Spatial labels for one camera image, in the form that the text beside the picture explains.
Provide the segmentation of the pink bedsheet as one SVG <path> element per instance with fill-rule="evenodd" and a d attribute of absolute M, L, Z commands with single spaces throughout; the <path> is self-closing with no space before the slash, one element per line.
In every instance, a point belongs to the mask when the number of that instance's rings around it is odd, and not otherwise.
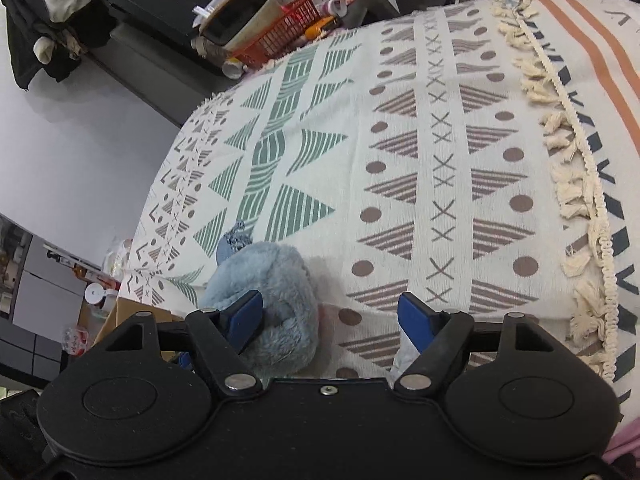
<path fill-rule="evenodd" d="M 621 466 L 632 478 L 639 478 L 640 419 L 635 418 L 618 430 L 602 458 L 610 465 Z"/>

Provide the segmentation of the cream black bucket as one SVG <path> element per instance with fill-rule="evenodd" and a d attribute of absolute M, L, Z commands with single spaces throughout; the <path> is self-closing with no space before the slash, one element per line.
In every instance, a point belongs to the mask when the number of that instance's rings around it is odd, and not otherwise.
<path fill-rule="evenodd" d="M 238 50 L 283 15 L 278 0 L 224 0 L 198 32 L 216 47 Z"/>

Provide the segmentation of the fluffy light blue plush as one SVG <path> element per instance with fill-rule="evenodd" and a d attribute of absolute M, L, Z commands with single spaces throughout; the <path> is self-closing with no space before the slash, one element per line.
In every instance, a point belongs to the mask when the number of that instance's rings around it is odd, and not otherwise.
<path fill-rule="evenodd" d="M 262 380 L 296 374 L 319 345 L 318 299 L 303 257 L 288 245 L 250 244 L 218 266 L 200 307 L 222 311 L 249 290 L 262 295 L 264 328 L 241 358 Z"/>

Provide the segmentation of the patterned white green blanket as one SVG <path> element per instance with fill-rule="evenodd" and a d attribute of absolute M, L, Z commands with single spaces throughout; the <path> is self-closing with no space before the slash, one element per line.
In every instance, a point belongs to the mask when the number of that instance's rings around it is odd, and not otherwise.
<path fill-rule="evenodd" d="M 293 246 L 310 372 L 390 376 L 412 292 L 536 318 L 639 413 L 639 8 L 475 0 L 338 32 L 203 102 L 143 209 L 123 297 L 204 307 L 222 255 Z"/>

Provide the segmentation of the brown cardboard box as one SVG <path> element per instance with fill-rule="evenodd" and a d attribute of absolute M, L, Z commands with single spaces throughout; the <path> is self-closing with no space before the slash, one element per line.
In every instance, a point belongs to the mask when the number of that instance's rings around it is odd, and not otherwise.
<path fill-rule="evenodd" d="M 167 365 L 176 356 L 166 330 L 182 318 L 128 299 L 116 301 L 89 352 L 95 366 L 134 368 Z"/>

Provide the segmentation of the round blue denim pad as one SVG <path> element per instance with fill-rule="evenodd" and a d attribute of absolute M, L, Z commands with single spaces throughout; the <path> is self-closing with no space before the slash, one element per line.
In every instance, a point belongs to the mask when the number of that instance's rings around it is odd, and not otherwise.
<path fill-rule="evenodd" d="M 247 231 L 243 220 L 236 220 L 232 228 L 225 232 L 218 242 L 215 260 L 218 266 L 231 256 L 253 243 L 250 232 Z"/>

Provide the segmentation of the red plastic basket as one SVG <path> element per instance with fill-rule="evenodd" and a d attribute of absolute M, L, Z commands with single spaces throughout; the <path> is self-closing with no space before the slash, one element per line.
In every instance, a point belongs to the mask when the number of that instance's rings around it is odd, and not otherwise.
<path fill-rule="evenodd" d="M 320 20 L 312 0 L 294 0 L 284 10 L 284 14 L 263 32 L 233 51 L 232 58 L 258 70 L 270 60 L 284 55 L 297 38 Z"/>

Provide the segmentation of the dark hanging clothes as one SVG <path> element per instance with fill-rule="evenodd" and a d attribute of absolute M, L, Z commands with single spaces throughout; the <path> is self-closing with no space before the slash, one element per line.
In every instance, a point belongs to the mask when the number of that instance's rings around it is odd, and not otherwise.
<path fill-rule="evenodd" d="M 39 72 L 61 82 L 117 25 L 101 0 L 1 0 L 13 77 L 28 90 Z"/>

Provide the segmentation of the white kettle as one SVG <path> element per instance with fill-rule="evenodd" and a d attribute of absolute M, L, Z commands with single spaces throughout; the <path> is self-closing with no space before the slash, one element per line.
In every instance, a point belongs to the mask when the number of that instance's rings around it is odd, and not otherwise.
<path fill-rule="evenodd" d="M 111 312 L 116 304 L 118 291 L 112 288 L 105 288 L 100 283 L 89 284 L 84 293 L 87 304 L 99 308 L 104 312 Z"/>

